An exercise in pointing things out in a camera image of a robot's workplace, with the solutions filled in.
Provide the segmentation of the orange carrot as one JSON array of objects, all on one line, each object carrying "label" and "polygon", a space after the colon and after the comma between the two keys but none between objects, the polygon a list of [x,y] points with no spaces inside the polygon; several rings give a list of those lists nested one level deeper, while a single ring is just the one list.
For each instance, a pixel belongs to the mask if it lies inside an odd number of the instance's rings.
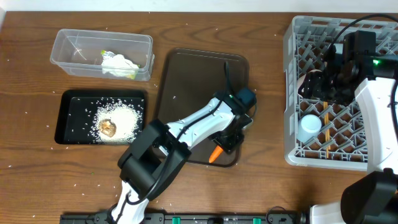
[{"label": "orange carrot", "polygon": [[220,146],[216,146],[214,151],[211,153],[208,162],[214,163],[214,161],[217,160],[217,158],[224,152],[224,150]]}]

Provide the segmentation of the pink cup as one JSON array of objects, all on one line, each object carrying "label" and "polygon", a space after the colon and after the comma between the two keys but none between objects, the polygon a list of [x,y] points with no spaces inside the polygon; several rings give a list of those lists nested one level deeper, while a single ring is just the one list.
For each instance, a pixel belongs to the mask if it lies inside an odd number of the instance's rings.
[{"label": "pink cup", "polygon": [[314,70],[309,71],[306,75],[301,76],[297,80],[297,93],[298,93],[298,95],[300,95],[302,98],[304,97],[304,88],[302,87],[302,85],[304,84],[305,79],[306,79],[307,76],[313,75],[313,74],[319,75],[319,74],[322,74],[322,73],[323,72],[321,70],[314,69]]}]

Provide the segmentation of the light blue cup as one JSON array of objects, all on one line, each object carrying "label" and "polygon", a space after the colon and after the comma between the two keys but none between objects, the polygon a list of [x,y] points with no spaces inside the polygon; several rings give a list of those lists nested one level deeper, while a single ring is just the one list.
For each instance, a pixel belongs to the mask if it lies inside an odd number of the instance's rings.
[{"label": "light blue cup", "polygon": [[305,115],[298,122],[297,139],[300,142],[307,142],[312,137],[318,136],[321,127],[322,122],[318,116],[313,114]]}]

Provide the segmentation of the white rice pile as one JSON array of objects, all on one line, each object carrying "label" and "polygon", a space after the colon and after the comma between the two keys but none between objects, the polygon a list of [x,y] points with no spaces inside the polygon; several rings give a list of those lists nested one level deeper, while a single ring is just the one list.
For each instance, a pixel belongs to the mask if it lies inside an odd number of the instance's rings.
[{"label": "white rice pile", "polygon": [[[138,104],[134,104],[133,100],[118,99],[99,106],[88,134],[93,138],[93,143],[117,145],[132,143],[142,128],[144,118],[142,103],[142,100],[138,100]],[[116,134],[111,138],[99,131],[98,125],[104,119],[110,119],[116,125]]]}]

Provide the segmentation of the brown food scrap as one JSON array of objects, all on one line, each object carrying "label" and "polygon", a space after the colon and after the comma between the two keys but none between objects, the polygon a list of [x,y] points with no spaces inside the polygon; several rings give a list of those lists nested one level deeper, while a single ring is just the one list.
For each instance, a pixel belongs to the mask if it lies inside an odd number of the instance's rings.
[{"label": "brown food scrap", "polygon": [[113,137],[116,134],[116,125],[110,119],[104,119],[99,122],[99,131],[107,137]]}]

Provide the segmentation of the white tissue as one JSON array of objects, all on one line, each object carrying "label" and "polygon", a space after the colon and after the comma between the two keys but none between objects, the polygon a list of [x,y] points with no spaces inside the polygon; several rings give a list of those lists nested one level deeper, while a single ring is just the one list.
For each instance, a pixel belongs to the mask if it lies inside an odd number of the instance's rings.
[{"label": "white tissue", "polygon": [[103,55],[101,63],[102,73],[111,74],[115,77],[126,77],[134,79],[139,65],[126,59],[121,54],[114,54],[112,52]]}]

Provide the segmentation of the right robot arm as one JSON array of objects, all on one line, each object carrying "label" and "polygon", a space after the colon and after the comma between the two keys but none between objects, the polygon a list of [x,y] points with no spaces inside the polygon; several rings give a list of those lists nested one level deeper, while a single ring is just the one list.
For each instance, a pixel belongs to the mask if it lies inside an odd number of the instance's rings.
[{"label": "right robot arm", "polygon": [[298,92],[329,103],[356,101],[368,148],[367,175],[337,202],[314,205],[308,223],[397,223],[397,56],[376,52],[376,34],[346,34],[323,71],[308,72]]}]

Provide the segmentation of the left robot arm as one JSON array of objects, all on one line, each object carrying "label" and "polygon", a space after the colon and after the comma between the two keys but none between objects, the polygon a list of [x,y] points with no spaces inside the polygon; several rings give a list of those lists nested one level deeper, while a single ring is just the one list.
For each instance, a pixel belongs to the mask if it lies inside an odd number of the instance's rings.
[{"label": "left robot arm", "polygon": [[149,201],[157,198],[175,179],[191,156],[192,148],[210,139],[230,154],[244,140],[244,129],[253,122],[248,111],[257,103],[248,88],[236,94],[215,93],[209,103],[179,121],[151,121],[118,160],[122,192],[107,214],[108,223],[140,223]]}]

